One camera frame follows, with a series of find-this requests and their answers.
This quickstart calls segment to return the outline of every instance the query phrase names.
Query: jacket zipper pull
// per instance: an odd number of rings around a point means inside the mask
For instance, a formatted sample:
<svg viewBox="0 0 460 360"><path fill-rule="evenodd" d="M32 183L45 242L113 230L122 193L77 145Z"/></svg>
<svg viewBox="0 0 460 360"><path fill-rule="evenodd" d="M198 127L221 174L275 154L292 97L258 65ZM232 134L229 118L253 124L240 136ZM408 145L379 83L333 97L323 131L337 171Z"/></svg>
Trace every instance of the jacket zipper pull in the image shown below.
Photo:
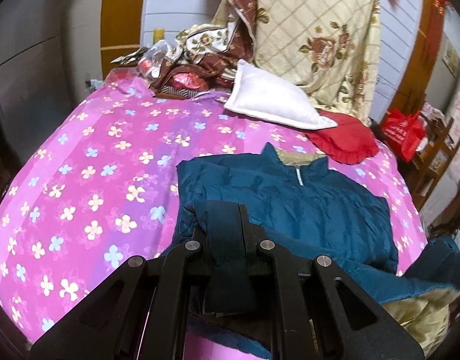
<svg viewBox="0 0 460 360"><path fill-rule="evenodd" d="M296 177L298 178L298 183L303 186L303 180L301 179L301 174L300 174L300 168L295 168L296 169Z"/></svg>

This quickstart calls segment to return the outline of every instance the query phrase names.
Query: pink floral bedsheet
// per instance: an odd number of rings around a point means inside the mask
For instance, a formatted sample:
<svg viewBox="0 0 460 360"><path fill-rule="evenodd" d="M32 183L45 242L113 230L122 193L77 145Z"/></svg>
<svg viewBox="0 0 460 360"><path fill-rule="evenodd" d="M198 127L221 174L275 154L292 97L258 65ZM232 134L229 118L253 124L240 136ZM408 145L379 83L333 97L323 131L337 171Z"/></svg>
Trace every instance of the pink floral bedsheet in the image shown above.
<svg viewBox="0 0 460 360"><path fill-rule="evenodd" d="M141 79L111 83L88 97L13 180L0 206L0 304L38 339L128 257L158 256L179 208L176 165L195 156L259 153L266 142L314 152L304 134L226 112L207 94L154 97ZM401 275L426 245L390 151L357 166L330 166L384 196ZM200 338L187 359L240 354Z"/></svg>

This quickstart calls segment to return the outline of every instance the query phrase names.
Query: white pillow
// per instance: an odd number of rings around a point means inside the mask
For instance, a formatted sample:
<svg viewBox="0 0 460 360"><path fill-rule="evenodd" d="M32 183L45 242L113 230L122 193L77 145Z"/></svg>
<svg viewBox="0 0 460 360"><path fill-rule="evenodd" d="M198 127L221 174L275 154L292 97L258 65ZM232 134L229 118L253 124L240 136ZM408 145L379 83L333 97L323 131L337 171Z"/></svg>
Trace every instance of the white pillow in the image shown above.
<svg viewBox="0 0 460 360"><path fill-rule="evenodd" d="M299 87L242 59L238 61L233 92L224 107L238 114L305 130L337 126L333 120L318 114Z"/></svg>

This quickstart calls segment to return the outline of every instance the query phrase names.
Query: red cushion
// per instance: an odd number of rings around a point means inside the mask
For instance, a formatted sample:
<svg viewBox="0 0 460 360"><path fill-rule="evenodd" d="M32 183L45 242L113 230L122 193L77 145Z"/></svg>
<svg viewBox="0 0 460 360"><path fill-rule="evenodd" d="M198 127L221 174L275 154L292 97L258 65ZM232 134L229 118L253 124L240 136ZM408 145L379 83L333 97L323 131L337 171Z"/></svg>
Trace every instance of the red cushion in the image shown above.
<svg viewBox="0 0 460 360"><path fill-rule="evenodd" d="M362 162L378 153L373 133L357 118L336 112L319 111L338 123L337 127L307 132L307 137L331 159L349 165Z"/></svg>

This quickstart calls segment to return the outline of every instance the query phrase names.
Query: red shopping bag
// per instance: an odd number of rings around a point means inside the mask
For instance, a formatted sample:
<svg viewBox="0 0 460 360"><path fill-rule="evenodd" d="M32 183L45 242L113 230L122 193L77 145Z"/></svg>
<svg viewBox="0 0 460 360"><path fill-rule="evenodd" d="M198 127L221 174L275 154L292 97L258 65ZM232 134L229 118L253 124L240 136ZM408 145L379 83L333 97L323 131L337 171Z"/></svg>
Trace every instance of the red shopping bag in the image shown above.
<svg viewBox="0 0 460 360"><path fill-rule="evenodd" d="M388 145L405 162L412 159L420 141L426 135L425 129L418 121L419 114L420 112L416 112L405 116L399 110L392 109L382 126Z"/></svg>

